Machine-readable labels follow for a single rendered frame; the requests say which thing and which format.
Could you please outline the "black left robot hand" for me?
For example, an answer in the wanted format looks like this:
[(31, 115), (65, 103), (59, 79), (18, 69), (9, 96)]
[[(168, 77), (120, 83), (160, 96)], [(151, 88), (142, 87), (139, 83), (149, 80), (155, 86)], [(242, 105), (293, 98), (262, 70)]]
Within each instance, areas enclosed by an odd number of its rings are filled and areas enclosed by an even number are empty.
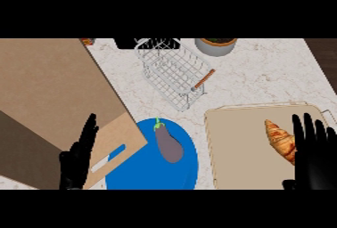
[(78, 140), (72, 143), (69, 151), (62, 151), (59, 154), (61, 190), (83, 189), (83, 185), (87, 180), (90, 168), (90, 152), (98, 131), (99, 127), (96, 126), (96, 115), (90, 114)]

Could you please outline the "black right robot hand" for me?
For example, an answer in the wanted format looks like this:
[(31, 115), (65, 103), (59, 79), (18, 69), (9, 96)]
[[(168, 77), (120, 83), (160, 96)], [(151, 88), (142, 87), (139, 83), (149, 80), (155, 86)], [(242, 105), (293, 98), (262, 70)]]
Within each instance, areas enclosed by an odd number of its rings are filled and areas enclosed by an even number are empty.
[(337, 132), (312, 120), (293, 115), (294, 179), (282, 181), (287, 191), (337, 190)]

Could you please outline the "golden brown croissant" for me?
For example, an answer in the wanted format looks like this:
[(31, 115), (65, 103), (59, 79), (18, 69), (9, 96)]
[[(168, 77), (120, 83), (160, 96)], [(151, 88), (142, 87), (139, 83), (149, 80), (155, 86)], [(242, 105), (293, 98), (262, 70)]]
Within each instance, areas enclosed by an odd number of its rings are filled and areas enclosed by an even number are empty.
[(270, 121), (265, 120), (266, 135), (269, 138), (270, 147), (276, 150), (279, 155), (287, 161), (296, 163), (296, 137), (279, 128), (279, 126)]

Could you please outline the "beige tray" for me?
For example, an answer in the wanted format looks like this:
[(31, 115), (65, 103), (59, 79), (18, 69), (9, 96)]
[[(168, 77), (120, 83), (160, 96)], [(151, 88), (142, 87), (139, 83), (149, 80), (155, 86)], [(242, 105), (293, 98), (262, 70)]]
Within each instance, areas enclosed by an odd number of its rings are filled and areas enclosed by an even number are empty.
[(278, 190), (282, 180), (296, 177), (296, 167), (270, 147), (265, 121), (293, 130), (293, 116), (309, 114), (337, 130), (328, 110), (300, 103), (290, 105), (220, 107), (205, 112), (205, 132), (214, 187), (239, 190)]

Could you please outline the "blue round plate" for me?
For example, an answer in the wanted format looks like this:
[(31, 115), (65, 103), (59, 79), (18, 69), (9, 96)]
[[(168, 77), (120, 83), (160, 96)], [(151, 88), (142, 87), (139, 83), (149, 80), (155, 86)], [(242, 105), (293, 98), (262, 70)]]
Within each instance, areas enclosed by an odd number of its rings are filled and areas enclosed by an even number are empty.
[(183, 157), (170, 163), (160, 153), (155, 139), (155, 118), (137, 122), (148, 144), (105, 176), (108, 190), (192, 190), (198, 180), (198, 153), (183, 127), (160, 118), (166, 129), (179, 141)]

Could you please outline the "purple eggplant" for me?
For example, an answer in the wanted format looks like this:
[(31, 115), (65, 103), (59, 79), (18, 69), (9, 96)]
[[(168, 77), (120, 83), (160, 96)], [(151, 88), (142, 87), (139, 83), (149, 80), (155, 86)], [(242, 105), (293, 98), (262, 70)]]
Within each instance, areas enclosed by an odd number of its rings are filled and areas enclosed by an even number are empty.
[(167, 162), (176, 163), (183, 158), (183, 146), (168, 133), (166, 124), (158, 118), (155, 119), (154, 133), (163, 158)]

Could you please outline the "dark brown cabinet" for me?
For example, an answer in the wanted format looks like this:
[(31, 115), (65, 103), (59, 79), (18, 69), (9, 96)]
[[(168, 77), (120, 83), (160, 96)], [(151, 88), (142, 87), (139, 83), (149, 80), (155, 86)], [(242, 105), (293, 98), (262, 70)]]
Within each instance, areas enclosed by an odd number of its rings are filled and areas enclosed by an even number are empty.
[(337, 93), (337, 38), (306, 38), (309, 50)]

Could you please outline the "grey plant pot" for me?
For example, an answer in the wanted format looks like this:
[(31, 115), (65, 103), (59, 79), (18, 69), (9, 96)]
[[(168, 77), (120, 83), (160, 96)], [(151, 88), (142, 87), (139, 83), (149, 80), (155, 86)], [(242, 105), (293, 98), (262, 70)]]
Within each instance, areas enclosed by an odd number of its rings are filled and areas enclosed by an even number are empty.
[(226, 43), (214, 43), (205, 38), (195, 39), (195, 46), (198, 50), (213, 57), (225, 56), (235, 48), (236, 39), (234, 38)]

